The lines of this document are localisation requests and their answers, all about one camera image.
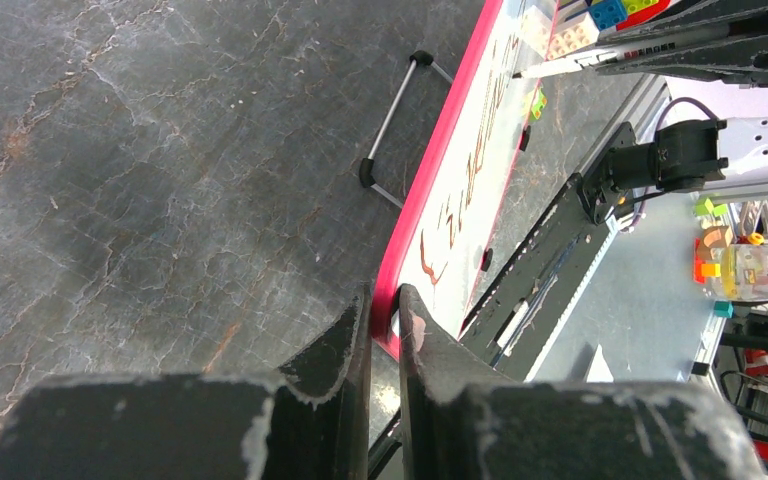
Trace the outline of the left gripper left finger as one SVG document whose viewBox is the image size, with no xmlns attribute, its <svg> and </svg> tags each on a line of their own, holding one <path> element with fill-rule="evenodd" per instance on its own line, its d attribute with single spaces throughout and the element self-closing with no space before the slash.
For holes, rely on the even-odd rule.
<svg viewBox="0 0 768 480">
<path fill-rule="evenodd" d="M 362 479 L 371 294 L 272 370 L 49 378 L 0 433 L 0 479 Z"/>
</svg>

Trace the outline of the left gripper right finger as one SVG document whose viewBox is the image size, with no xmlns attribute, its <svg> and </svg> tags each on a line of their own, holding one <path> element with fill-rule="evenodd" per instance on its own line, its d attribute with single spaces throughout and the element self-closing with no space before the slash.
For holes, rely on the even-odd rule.
<svg viewBox="0 0 768 480">
<path fill-rule="evenodd" d="M 399 289 L 409 479 L 763 479 L 739 415 L 689 383 L 523 383 Z"/>
</svg>

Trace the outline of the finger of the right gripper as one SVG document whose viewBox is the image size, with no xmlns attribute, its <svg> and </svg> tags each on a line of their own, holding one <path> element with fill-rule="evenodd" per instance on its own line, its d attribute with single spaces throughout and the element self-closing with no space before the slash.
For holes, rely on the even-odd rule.
<svg viewBox="0 0 768 480">
<path fill-rule="evenodd" d="M 646 23 L 602 37 L 599 45 L 642 40 L 687 28 L 707 27 L 758 17 L 768 13 L 766 0 L 680 1 Z"/>
<path fill-rule="evenodd" d="M 601 75 L 647 73 L 702 82 L 768 87 L 768 34 L 681 44 L 659 41 L 597 66 Z"/>
</svg>

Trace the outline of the white whiteboard marker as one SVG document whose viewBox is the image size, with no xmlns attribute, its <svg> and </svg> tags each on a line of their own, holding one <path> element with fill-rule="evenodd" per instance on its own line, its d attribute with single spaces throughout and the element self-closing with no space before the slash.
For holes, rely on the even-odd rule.
<svg viewBox="0 0 768 480">
<path fill-rule="evenodd" d="M 678 48 L 698 46 L 705 42 L 728 36 L 730 27 L 715 25 L 700 27 L 681 33 L 673 33 L 645 40 L 623 41 L 607 46 L 593 46 L 570 53 L 561 58 L 544 61 L 517 71 L 513 79 L 545 78 L 573 73 L 588 68 L 624 62 L 640 56 L 659 54 Z"/>
</svg>

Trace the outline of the whiteboard with pink frame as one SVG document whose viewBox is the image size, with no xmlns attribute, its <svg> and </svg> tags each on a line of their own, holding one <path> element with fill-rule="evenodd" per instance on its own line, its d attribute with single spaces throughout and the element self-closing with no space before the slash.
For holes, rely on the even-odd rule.
<svg viewBox="0 0 768 480">
<path fill-rule="evenodd" d="M 371 304 L 373 338 L 400 350 L 397 293 L 414 286 L 437 324 L 458 336 L 529 120 L 555 1 L 488 1 L 449 88 L 382 258 Z"/>
</svg>

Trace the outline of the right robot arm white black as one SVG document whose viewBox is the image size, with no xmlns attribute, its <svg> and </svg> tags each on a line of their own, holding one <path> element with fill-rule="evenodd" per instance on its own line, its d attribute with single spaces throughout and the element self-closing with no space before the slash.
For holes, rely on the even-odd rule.
<svg viewBox="0 0 768 480">
<path fill-rule="evenodd" d="M 768 88 L 768 1 L 682 1 L 652 21 L 612 34 L 575 57 L 601 75 L 655 74 Z M 628 143 L 629 124 L 615 132 L 578 183 L 586 215 L 607 220 L 620 194 L 651 188 L 651 196 L 701 190 L 724 180 L 745 157 L 768 159 L 768 119 L 713 114 L 657 128 L 652 141 Z"/>
</svg>

